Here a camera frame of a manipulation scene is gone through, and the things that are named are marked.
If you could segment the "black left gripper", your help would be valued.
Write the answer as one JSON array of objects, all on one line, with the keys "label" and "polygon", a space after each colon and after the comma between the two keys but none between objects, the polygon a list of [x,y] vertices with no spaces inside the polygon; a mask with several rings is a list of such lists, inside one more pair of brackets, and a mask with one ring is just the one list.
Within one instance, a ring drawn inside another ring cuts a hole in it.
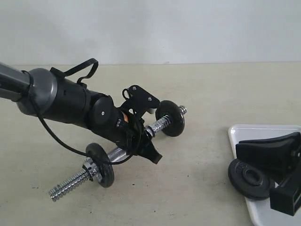
[{"label": "black left gripper", "polygon": [[162,155],[156,150],[145,128],[139,112],[131,113],[128,108],[114,107],[114,132],[118,136],[115,144],[130,155],[139,155],[158,164]]}]

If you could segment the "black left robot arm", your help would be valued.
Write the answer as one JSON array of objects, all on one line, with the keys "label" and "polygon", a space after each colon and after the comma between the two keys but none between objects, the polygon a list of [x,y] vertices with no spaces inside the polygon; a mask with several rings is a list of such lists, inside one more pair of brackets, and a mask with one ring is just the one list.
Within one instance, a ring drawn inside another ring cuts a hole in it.
[{"label": "black left robot arm", "polygon": [[101,136],[130,155],[158,163],[161,154],[154,147],[144,127],[143,115],[157,109],[160,101],[138,85],[124,89],[124,103],[115,106],[111,96],[89,90],[83,77],[73,82],[69,76],[91,67],[87,78],[98,68],[91,58],[62,72],[56,68],[20,71],[6,64],[0,66],[0,96],[17,104],[26,115],[41,122],[52,120],[76,125]]}]

